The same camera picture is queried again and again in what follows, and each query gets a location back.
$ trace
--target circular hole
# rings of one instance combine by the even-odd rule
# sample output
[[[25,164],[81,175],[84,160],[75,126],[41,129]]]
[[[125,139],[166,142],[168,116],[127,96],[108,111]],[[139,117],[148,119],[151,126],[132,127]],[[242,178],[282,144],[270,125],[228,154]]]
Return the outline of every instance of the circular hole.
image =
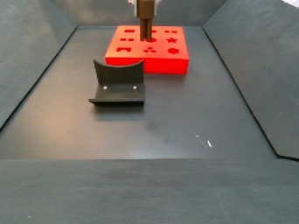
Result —
[[[152,38],[152,41],[146,40],[148,43],[154,43],[156,41],[156,38]]]
[[[175,49],[175,48],[170,48],[170,49],[168,49],[168,53],[171,53],[171,54],[176,54],[176,53],[179,53],[179,50]]]

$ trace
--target gray floor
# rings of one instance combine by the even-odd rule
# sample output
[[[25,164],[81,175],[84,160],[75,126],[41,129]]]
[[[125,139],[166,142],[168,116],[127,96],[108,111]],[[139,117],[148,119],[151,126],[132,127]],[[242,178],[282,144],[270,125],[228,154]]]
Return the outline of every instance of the gray floor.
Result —
[[[19,158],[0,159],[0,223],[296,223],[299,164],[275,158],[200,28],[187,77],[148,74],[143,108],[88,103],[113,30],[79,28],[0,133]]]
[[[0,162],[11,223],[295,224],[299,164],[166,159]]]
[[[188,75],[144,78],[143,107],[95,108],[92,60],[116,27],[80,27],[0,133],[0,158],[274,158],[204,31],[184,27]]]

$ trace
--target black plastic part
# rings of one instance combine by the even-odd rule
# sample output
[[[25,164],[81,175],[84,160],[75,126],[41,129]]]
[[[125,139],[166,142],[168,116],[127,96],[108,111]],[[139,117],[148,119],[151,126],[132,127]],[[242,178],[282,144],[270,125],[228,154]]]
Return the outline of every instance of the black plastic part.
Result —
[[[144,62],[129,66],[108,66],[93,60],[97,72],[97,93],[93,104],[144,103]]]

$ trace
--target red foam block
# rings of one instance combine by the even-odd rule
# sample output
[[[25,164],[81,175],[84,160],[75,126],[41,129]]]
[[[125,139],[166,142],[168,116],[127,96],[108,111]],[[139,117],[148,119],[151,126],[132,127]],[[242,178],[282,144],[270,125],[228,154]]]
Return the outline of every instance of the red foam block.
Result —
[[[155,26],[152,42],[140,41],[139,26],[119,26],[107,49],[105,61],[125,66],[144,60],[146,74],[187,74],[190,54],[183,28]]]

